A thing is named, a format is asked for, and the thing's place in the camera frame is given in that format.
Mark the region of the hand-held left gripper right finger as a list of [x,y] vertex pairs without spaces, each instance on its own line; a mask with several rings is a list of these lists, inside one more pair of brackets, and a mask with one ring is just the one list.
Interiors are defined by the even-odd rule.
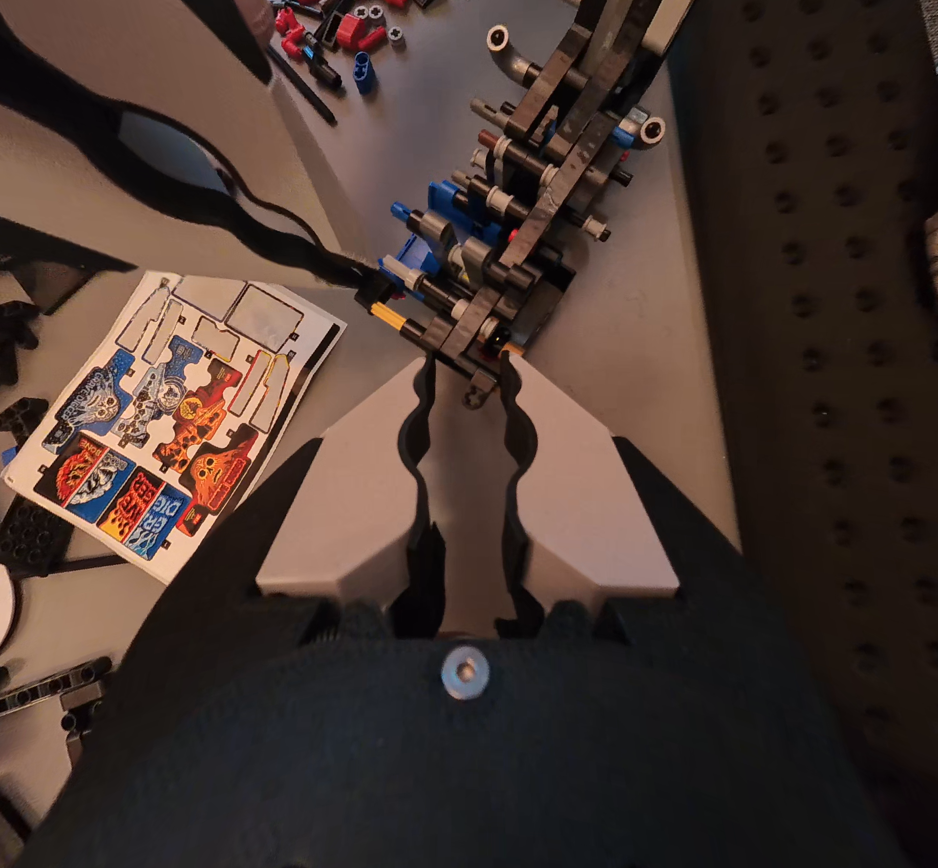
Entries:
[[502,565],[514,608],[500,635],[537,635],[571,606],[672,599],[677,574],[612,432],[512,352],[500,358],[506,489]]

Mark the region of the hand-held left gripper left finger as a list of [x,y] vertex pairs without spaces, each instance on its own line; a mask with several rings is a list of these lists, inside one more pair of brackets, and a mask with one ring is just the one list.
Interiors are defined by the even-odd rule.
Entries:
[[264,595],[385,610],[396,635],[437,635],[446,544],[419,463],[436,363],[418,358],[327,429],[261,565]]

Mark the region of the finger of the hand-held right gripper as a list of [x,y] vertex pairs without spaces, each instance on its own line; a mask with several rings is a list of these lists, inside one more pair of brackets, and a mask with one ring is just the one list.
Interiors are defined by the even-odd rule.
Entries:
[[176,274],[358,289],[371,274],[314,244],[300,226],[260,220],[225,192],[192,185],[148,165],[117,139],[114,162],[129,164],[119,186],[66,137],[2,108],[2,220],[140,268]]
[[272,64],[267,0],[1,0],[2,223],[105,262],[369,283],[350,197]]

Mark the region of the yellow toy axle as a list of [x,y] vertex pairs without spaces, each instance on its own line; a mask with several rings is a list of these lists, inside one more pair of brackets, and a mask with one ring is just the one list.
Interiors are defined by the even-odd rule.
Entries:
[[[437,347],[429,344],[425,336],[427,334],[427,328],[393,311],[391,308],[387,307],[386,304],[375,302],[370,306],[369,313],[373,317],[391,326],[398,334],[416,346],[430,352],[442,352],[441,346]],[[510,341],[508,338],[508,330],[505,327],[500,327],[499,330],[505,336],[501,336],[497,331],[493,332],[491,336],[483,342],[482,355],[492,360],[502,355],[523,357],[525,348]]]

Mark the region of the blue and black toy chassis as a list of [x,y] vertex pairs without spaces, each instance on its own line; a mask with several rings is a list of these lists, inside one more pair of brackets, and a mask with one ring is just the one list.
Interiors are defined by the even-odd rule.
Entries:
[[468,385],[482,367],[500,388],[501,357],[483,356],[483,342],[505,327],[526,348],[566,293],[576,273],[560,229],[609,238],[594,205],[610,183],[630,183],[630,153],[664,137],[664,120],[640,102],[695,2],[567,1],[574,20],[543,64],[519,53],[504,24],[488,31],[489,56],[520,100],[473,100],[488,124],[475,170],[431,184],[424,210],[392,206],[410,235],[379,261],[397,286],[386,306],[427,328],[442,352],[417,347]]

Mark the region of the grey desk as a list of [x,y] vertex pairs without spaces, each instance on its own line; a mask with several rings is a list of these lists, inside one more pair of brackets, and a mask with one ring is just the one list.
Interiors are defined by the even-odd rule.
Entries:
[[[504,22],[519,50],[544,62],[568,29],[573,10],[561,0],[441,0],[411,8],[400,21],[406,48],[382,47],[377,88],[361,98],[324,97],[339,123],[331,128],[309,103],[298,110],[320,143],[358,213],[354,252],[377,256],[407,236],[392,203],[426,204],[428,182],[466,168],[484,123],[474,97],[500,104],[518,89],[491,63],[485,38]],[[577,277],[533,343],[531,362],[614,434],[627,437],[738,549],[733,489],[686,199],[669,80],[663,69],[642,103],[667,118],[660,147],[627,165],[629,188],[610,188],[602,212],[611,239],[569,241]],[[199,178],[194,149],[162,127],[133,118],[128,140]],[[141,277],[102,274],[37,324],[40,345],[24,351],[20,381],[2,391],[2,409],[20,396],[53,400],[96,348]],[[351,292],[294,286],[302,297],[344,320],[345,334],[325,360],[264,476],[306,440],[358,405],[416,358]],[[447,542],[448,606],[444,631],[493,632],[507,616],[501,545],[505,449],[500,401],[470,412],[462,379],[440,369],[430,417],[431,447],[421,463],[430,511]],[[96,567],[28,579],[18,585],[20,614],[2,649],[11,686],[26,684],[107,654],[122,659],[163,586],[141,569]],[[71,768],[57,700],[2,719],[2,792],[31,826],[53,805]]]

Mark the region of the black toy axle rod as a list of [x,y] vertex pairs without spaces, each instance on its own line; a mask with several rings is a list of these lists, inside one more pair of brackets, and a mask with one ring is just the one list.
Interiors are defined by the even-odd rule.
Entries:
[[338,120],[334,112],[325,104],[325,102],[315,93],[313,88],[297,73],[274,47],[269,44],[265,47],[265,53],[268,59],[275,65],[279,73],[297,90],[299,95],[306,100],[311,108],[327,123],[330,127],[335,127]]
[[68,573],[85,569],[98,569],[124,565],[125,561],[116,555],[88,557],[83,559],[62,560],[52,567],[30,567],[17,575],[18,580],[28,578],[47,578],[54,574]]

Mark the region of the scatter of small toy pins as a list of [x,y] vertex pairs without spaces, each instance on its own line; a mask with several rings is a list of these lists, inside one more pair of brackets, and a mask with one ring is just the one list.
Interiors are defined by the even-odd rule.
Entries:
[[295,75],[303,64],[327,90],[345,90],[342,77],[330,63],[332,53],[353,57],[353,81],[361,95],[372,89],[372,54],[383,46],[406,47],[398,22],[411,8],[428,10],[441,0],[271,0],[279,50],[273,58],[284,72]]

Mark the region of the black angled toy beam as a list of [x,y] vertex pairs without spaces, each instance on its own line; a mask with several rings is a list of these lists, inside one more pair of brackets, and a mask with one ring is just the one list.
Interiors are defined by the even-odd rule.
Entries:
[[34,350],[39,338],[31,324],[41,315],[41,308],[32,302],[7,301],[1,304],[1,387],[12,387],[19,381],[19,350]]
[[19,450],[41,425],[49,402],[37,397],[21,397],[1,412],[1,434],[10,434]]

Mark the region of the colourful sticker sheet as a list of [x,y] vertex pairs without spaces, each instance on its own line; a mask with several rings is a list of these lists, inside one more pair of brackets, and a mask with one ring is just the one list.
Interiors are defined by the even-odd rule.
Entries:
[[260,481],[345,329],[280,285],[148,271],[3,480],[167,585]]

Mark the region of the black dimpled pad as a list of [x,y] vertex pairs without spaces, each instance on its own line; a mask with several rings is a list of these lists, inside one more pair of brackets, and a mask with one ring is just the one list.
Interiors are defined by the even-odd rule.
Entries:
[[743,554],[936,866],[936,75],[919,0],[696,0],[667,58]]

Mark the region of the black square toy plate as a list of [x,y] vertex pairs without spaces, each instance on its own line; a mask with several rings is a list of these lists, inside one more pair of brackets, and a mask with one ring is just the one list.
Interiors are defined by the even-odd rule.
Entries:
[[10,578],[45,578],[62,569],[74,527],[52,511],[15,496],[1,523],[1,564]]

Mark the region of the thin black toy beam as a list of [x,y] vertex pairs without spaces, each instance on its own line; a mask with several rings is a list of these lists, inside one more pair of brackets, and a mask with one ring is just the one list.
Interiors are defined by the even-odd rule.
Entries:
[[113,662],[108,656],[72,666],[64,671],[50,674],[33,682],[1,693],[1,717],[16,711],[34,707],[40,702],[56,696],[72,694],[86,686],[94,685],[111,673]]

